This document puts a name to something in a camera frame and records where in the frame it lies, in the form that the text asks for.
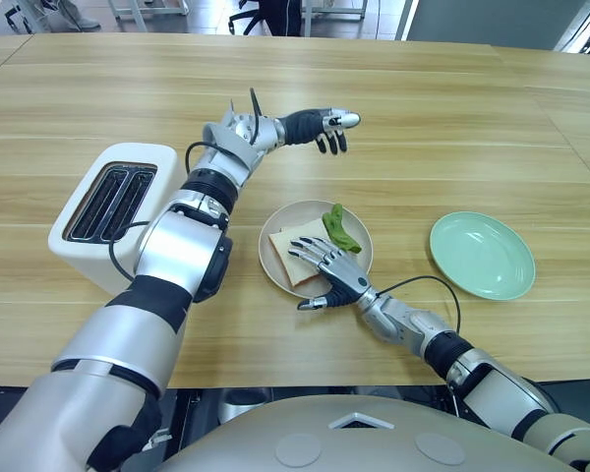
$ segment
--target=plate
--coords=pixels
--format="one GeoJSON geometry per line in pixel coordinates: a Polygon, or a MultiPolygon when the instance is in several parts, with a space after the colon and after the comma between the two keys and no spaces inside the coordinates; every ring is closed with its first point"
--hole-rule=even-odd
{"type": "Polygon", "coordinates": [[[518,234],[486,214],[447,214],[431,230],[431,252],[462,289],[490,300],[513,300],[535,281],[531,251],[518,234]]]}
{"type": "MultiPolygon", "coordinates": [[[[268,235],[277,233],[284,227],[299,226],[313,219],[321,218],[322,214],[332,210],[333,205],[330,202],[319,200],[305,200],[283,206],[269,217],[260,232],[258,252],[260,254],[260,264],[263,266],[266,275],[275,285],[296,297],[313,298],[324,295],[330,289],[330,284],[319,276],[313,277],[294,288],[291,287],[284,265],[282,265],[275,248],[268,240],[268,235]]],[[[366,272],[369,272],[374,258],[372,237],[363,222],[345,206],[343,207],[343,228],[363,248],[359,254],[355,255],[356,262],[366,272]]]]}

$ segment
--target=silver arm segment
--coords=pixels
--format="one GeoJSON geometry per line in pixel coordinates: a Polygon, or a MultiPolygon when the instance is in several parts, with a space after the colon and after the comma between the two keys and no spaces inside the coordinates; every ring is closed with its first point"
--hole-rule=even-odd
{"type": "MultiPolygon", "coordinates": [[[[306,129],[318,134],[325,115],[311,116],[306,129]]],[[[204,141],[223,151],[206,149],[145,230],[131,285],[94,312],[0,425],[0,472],[113,470],[159,427],[157,399],[190,304],[215,294],[227,269],[225,233],[240,191],[266,154],[305,138],[297,119],[258,121],[256,130],[256,115],[231,107],[206,125],[204,141]]]]}
{"type": "Polygon", "coordinates": [[[462,339],[441,317],[378,296],[373,287],[357,305],[376,336],[424,359],[487,427],[590,470],[590,425],[556,414],[540,390],[462,339]]]}

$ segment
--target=robot finger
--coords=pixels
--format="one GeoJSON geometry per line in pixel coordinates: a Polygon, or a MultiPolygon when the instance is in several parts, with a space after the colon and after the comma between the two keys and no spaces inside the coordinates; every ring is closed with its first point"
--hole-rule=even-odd
{"type": "Polygon", "coordinates": [[[323,238],[314,238],[314,239],[315,239],[315,241],[313,244],[315,244],[319,248],[322,248],[326,254],[335,253],[339,256],[341,256],[343,254],[343,251],[341,251],[333,243],[330,243],[327,239],[323,239],[323,238]]]}
{"type": "Polygon", "coordinates": [[[301,249],[290,248],[288,250],[288,254],[290,254],[291,256],[295,256],[299,259],[303,259],[304,261],[309,262],[316,267],[319,267],[319,264],[322,263],[322,259],[320,257],[314,256],[311,253],[303,251],[301,249]]]}
{"type": "Polygon", "coordinates": [[[327,307],[327,299],[325,297],[311,298],[309,300],[299,302],[299,304],[297,305],[297,309],[302,311],[318,310],[319,308],[325,307],[327,307]]]}
{"type": "Polygon", "coordinates": [[[327,138],[327,143],[330,146],[330,152],[332,154],[338,154],[338,147],[336,146],[336,139],[334,138],[334,133],[325,133],[325,137],[327,138]]]}
{"type": "Polygon", "coordinates": [[[291,241],[291,244],[296,248],[308,250],[315,256],[319,256],[320,259],[322,259],[325,256],[325,251],[319,246],[316,246],[315,241],[312,238],[301,236],[299,239],[291,241]]]}
{"type": "Polygon", "coordinates": [[[342,152],[347,151],[347,140],[345,139],[345,133],[341,130],[337,130],[335,132],[336,140],[338,141],[338,148],[341,149],[342,152]]]}
{"type": "Polygon", "coordinates": [[[318,135],[315,138],[315,143],[317,143],[317,147],[319,148],[319,151],[322,154],[325,154],[325,152],[327,151],[327,148],[325,147],[325,142],[324,142],[323,135],[318,135]]]}

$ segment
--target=wooden table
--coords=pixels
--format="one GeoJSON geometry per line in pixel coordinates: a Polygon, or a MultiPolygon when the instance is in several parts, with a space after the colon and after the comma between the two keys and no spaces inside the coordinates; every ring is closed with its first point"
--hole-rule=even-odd
{"type": "MultiPolygon", "coordinates": [[[[108,296],[47,249],[93,160],[119,142],[179,154],[233,98],[264,113],[341,106],[350,152],[281,149],[233,214],[217,297],[193,307],[171,386],[427,384],[430,368],[378,342],[349,309],[298,313],[258,261],[268,216],[342,202],[370,229],[383,288],[438,273],[427,241],[456,210],[518,231],[538,277],[519,300],[459,292],[461,332],[523,376],[590,378],[590,57],[486,45],[176,34],[0,38],[0,384],[26,385],[108,296]]],[[[454,308],[430,281],[395,295],[454,308]]]]}

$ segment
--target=floor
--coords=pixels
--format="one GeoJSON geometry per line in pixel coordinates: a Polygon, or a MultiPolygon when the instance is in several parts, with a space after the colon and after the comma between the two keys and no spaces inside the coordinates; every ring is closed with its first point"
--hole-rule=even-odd
{"type": "MultiPolygon", "coordinates": [[[[73,0],[86,17],[94,18],[100,22],[101,28],[92,32],[118,32],[137,31],[136,24],[131,16],[123,17],[121,21],[111,14],[107,0],[73,0]]],[[[165,0],[170,6],[176,6],[178,0],[165,0]]],[[[245,10],[253,10],[255,2],[248,2],[242,10],[238,7],[238,0],[186,0],[190,7],[187,17],[181,15],[145,15],[147,28],[152,32],[193,32],[199,34],[229,34],[228,21],[231,15],[245,10]]],[[[124,5],[123,0],[114,0],[118,8],[124,5]]],[[[334,0],[335,7],[360,8],[361,0],[334,0]]],[[[341,37],[349,39],[381,39],[394,40],[397,26],[400,22],[400,14],[404,2],[402,0],[381,0],[380,20],[379,2],[370,0],[364,20],[358,15],[319,14],[313,19],[312,36],[317,37],[341,37]]],[[[4,13],[13,6],[12,0],[2,0],[0,4],[0,34],[14,34],[7,25],[4,13]]],[[[15,17],[16,24],[21,32],[25,32],[22,26],[21,16],[15,17]]],[[[69,31],[67,24],[57,13],[51,13],[49,22],[54,32],[69,31]]],[[[236,23],[236,31],[242,32],[248,20],[236,23]]],[[[257,25],[251,34],[268,34],[266,26],[257,25]]]]}

